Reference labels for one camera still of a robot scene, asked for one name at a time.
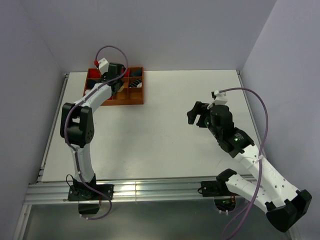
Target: black bracket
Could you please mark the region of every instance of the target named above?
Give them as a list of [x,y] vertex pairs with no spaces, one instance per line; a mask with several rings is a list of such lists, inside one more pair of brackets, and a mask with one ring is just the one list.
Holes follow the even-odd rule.
[[[62,106],[61,111],[61,124],[60,124],[60,136],[65,138],[65,124],[67,116],[70,110],[74,107],[74,103],[65,103]],[[74,145],[83,148],[86,144],[89,144],[95,134],[94,118],[91,107],[78,106],[71,114],[67,126],[67,136],[69,142]]]
[[[107,197],[109,197],[110,200],[112,200],[114,196],[113,184],[98,184],[94,189],[105,194]],[[85,198],[83,195],[81,195],[78,191],[75,190],[73,185],[70,187],[69,194],[68,194],[68,201],[79,202],[79,201],[88,201],[88,200],[99,201],[99,200],[105,200],[105,199],[103,198],[101,199],[101,196],[97,193],[94,193],[90,198]]]
[[186,113],[188,117],[188,124],[194,124],[197,115],[200,115],[200,118],[196,125],[199,128],[206,128],[207,126],[205,125],[205,119],[209,116],[209,110],[207,109],[208,105],[208,103],[196,101],[193,108]]
[[202,194],[204,198],[231,196],[233,193],[228,190],[226,182],[235,174],[237,174],[237,172],[232,169],[226,169],[216,177],[215,181],[202,181],[198,192],[201,190],[199,193]]
[[100,209],[100,203],[80,203],[78,204],[78,212],[81,215],[87,216],[87,215],[95,215],[98,213]]
[[269,222],[280,232],[285,233],[295,224],[303,215],[307,213],[311,194],[307,190],[296,191],[297,196],[289,201],[284,201],[285,205],[276,207],[273,202],[266,202],[266,217]]
[[110,62],[108,71],[101,76],[102,82],[106,82],[120,76],[124,69],[125,66],[123,64]]

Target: small object in tray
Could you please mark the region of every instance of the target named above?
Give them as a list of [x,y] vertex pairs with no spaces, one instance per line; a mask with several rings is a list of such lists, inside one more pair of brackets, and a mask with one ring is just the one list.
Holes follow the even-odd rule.
[[87,74],[88,79],[99,79],[101,78],[100,71],[96,68],[89,68],[88,74]]
[[130,73],[130,77],[142,77],[142,68]]
[[129,77],[129,69],[128,69],[128,71],[126,71],[124,77],[125,77],[125,78],[128,78],[128,77]]
[[141,88],[142,87],[142,80],[141,79],[137,79],[135,81],[133,81],[132,83],[130,83],[129,88]]

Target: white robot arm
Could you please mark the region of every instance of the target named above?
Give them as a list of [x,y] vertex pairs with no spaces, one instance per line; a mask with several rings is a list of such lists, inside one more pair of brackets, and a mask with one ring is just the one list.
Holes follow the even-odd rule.
[[[111,63],[103,58],[97,67],[102,76],[94,87],[78,101],[62,106],[60,135],[65,138],[67,134],[66,142],[70,147],[75,169],[69,201],[96,200],[99,197],[95,191],[99,186],[90,157],[90,142],[95,134],[93,113],[105,100],[123,89],[124,82],[120,78],[124,74],[122,64]],[[108,194],[111,192],[109,189],[98,190],[101,191],[112,198]]]
[[[262,179],[254,204],[266,213],[270,223],[279,231],[286,232],[308,210],[312,196],[307,190],[299,190],[288,182],[263,156],[254,141],[241,129],[234,126],[232,113],[225,105],[226,93],[212,92],[213,102],[197,101],[187,113],[188,123],[194,124],[200,115],[197,126],[208,128],[217,139],[219,146],[241,163],[255,179],[259,175],[259,160],[262,163]],[[251,201],[257,186],[231,169],[220,173],[214,184],[210,181],[203,197],[215,197],[234,193]]]

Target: white wall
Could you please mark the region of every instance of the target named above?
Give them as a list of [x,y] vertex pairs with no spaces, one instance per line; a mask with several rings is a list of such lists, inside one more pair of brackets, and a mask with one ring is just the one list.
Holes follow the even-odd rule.
[[97,49],[106,44],[123,49],[131,66],[147,70],[242,69],[276,2],[21,1],[66,72],[93,66]]
[[63,75],[17,0],[0,7],[0,239],[12,239],[48,140]]
[[[265,100],[270,116],[266,154],[274,166],[313,197],[298,222],[303,239],[319,239],[320,1],[278,0],[242,71],[246,87]],[[262,107],[249,101],[260,134]]]

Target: white table surface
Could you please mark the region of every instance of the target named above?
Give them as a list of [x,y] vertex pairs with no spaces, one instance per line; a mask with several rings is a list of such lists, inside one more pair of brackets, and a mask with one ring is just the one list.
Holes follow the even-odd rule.
[[[83,94],[86,72],[70,73],[62,105]],[[189,125],[196,101],[211,91],[240,87],[235,70],[146,71],[144,105],[101,106],[93,115],[92,167],[98,180],[217,176],[225,169],[249,174],[219,146],[208,129]],[[242,91],[228,92],[235,126],[258,138]],[[43,182],[74,174],[71,151],[60,137],[61,111],[48,149]]]

